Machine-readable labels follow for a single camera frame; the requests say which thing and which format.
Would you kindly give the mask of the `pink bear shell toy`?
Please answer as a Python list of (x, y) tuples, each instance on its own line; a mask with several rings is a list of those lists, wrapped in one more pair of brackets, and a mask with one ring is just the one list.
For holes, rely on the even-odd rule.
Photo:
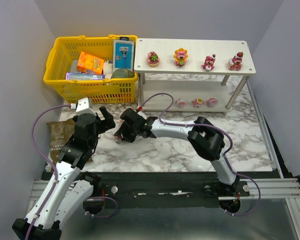
[(183, 98), (179, 98), (175, 101), (177, 108), (182, 109), (187, 105), (187, 101)]

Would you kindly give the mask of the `pink bear yellow-hat toy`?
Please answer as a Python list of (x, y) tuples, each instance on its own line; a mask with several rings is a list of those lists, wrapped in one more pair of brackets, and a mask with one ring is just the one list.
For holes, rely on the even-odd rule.
[(194, 108), (200, 108), (205, 102), (201, 98), (196, 98), (192, 101)]

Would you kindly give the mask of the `pink bear cake toy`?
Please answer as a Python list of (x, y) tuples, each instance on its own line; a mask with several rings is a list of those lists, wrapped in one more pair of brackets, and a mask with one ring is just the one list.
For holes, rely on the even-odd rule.
[(147, 59), (146, 59), (147, 65), (151, 68), (158, 67), (160, 64), (160, 58), (158, 54), (155, 51), (150, 51), (147, 54)]

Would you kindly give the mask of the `pink bear sunflower toy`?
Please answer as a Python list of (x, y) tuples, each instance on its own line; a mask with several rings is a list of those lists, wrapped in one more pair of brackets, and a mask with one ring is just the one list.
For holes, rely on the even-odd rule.
[(174, 51), (174, 65), (183, 67), (188, 60), (188, 51), (184, 48), (179, 48)]

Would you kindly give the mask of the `pink bear white-hat toy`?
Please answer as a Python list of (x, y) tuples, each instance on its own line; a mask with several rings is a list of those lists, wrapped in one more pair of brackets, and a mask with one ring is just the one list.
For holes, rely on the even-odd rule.
[(215, 68), (214, 66), (215, 61), (216, 61), (215, 54), (207, 55), (205, 57), (204, 63), (201, 66), (201, 68), (207, 72), (212, 71)]

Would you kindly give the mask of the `pink bear strawberry toy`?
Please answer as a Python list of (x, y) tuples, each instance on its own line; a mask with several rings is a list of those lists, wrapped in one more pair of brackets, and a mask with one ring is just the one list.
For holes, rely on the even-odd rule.
[(234, 55), (232, 58), (230, 58), (228, 61), (228, 69), (230, 71), (240, 71), (243, 66), (243, 56), (244, 53), (241, 51)]

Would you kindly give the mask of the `pink bear flower-wreath toy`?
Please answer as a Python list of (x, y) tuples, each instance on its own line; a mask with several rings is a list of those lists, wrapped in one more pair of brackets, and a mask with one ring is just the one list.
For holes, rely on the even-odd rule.
[(121, 135), (116, 135), (114, 137), (114, 140), (117, 144), (120, 144), (122, 142), (122, 136)]

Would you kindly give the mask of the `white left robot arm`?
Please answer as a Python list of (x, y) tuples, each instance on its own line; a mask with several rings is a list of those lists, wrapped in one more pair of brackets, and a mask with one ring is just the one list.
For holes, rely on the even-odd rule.
[(62, 228), (76, 209), (93, 193), (102, 194), (101, 177), (82, 169), (94, 154), (99, 135), (113, 129), (114, 117), (105, 107), (100, 119), (92, 107), (76, 105), (74, 134), (62, 147), (53, 174), (39, 200), (26, 215), (12, 225), (20, 240), (58, 240)]

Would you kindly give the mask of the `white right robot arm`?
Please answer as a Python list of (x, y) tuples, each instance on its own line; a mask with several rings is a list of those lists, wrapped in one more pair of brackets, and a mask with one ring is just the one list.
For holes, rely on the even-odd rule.
[(188, 141), (199, 157), (211, 162), (222, 191), (234, 193), (238, 189), (240, 177), (225, 157), (226, 133), (205, 117), (200, 116), (194, 121), (183, 122), (163, 120), (155, 116), (145, 118), (140, 111), (128, 108), (121, 114), (120, 119), (122, 123), (114, 133), (117, 143), (132, 143), (137, 137)]

